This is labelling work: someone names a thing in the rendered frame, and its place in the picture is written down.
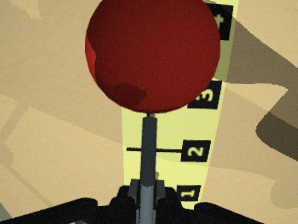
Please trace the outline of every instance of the black horizontal line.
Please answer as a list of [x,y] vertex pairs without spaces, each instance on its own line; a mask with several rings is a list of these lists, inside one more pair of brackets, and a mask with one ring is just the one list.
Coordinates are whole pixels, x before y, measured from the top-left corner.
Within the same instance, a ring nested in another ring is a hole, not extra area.
[[[126,148],[126,151],[141,151],[141,148]],[[181,149],[156,149],[156,152],[176,152],[181,153]]]

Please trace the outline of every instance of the ball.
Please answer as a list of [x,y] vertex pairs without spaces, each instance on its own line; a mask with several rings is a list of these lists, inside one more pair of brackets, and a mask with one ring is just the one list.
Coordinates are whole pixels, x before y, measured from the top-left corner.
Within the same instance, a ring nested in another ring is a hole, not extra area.
[[165,113],[208,87],[220,35],[202,0],[103,0],[90,19],[85,52],[109,99],[135,112]]

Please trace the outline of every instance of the gray rod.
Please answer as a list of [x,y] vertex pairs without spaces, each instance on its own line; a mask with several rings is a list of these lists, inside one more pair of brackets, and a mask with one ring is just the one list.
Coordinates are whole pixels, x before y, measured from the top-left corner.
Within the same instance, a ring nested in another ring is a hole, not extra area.
[[141,198],[140,224],[155,224],[153,220],[153,199],[156,164],[157,118],[147,114],[143,118],[143,135],[141,149]]

